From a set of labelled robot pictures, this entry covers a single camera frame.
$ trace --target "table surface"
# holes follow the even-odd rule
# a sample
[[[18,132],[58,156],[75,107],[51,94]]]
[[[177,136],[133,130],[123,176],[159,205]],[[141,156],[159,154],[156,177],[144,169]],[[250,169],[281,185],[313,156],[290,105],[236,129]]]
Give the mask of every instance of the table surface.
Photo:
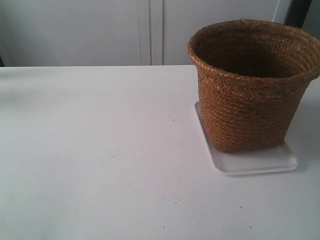
[[[318,240],[320,81],[292,172],[214,170],[193,66],[0,69],[0,239]]]

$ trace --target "brown basket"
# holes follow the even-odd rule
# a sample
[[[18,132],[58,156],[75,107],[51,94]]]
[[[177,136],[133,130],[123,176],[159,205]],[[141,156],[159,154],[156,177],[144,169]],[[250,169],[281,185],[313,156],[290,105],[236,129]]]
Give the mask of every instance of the brown basket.
[[[309,83],[320,74],[320,40],[279,23],[207,26],[188,44],[197,67],[201,119],[222,152],[276,147]]]

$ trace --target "cabinet door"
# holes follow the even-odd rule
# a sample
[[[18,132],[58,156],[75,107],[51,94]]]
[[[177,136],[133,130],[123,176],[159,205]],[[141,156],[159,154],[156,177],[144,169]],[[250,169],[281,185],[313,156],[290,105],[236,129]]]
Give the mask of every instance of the cabinet door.
[[[148,0],[0,1],[9,65],[149,65],[149,36]]]
[[[191,64],[187,54],[188,41],[196,31],[207,25],[237,19],[283,23],[290,5],[290,0],[156,1],[150,0],[151,26],[153,28],[154,22],[157,23],[158,8],[163,14],[163,29],[162,38],[159,37],[159,30],[151,31],[152,61],[156,56],[157,63],[164,65]],[[163,2],[163,9],[159,7],[159,2]]]

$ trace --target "white tray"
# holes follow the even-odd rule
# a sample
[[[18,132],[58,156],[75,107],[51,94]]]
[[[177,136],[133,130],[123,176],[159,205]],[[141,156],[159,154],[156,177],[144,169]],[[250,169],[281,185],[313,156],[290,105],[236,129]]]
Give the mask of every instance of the white tray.
[[[205,145],[213,167],[220,173],[230,176],[292,171],[298,160],[286,143],[281,146],[241,153],[223,153],[208,141],[200,118],[200,105],[194,106]]]

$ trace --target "wicker basket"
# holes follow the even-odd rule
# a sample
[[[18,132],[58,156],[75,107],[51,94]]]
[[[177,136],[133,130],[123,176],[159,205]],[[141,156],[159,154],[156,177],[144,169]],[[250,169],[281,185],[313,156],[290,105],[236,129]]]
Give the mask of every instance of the wicker basket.
[[[276,147],[309,83],[320,74],[320,40],[279,23],[207,26],[188,44],[197,67],[201,119],[226,153]]]

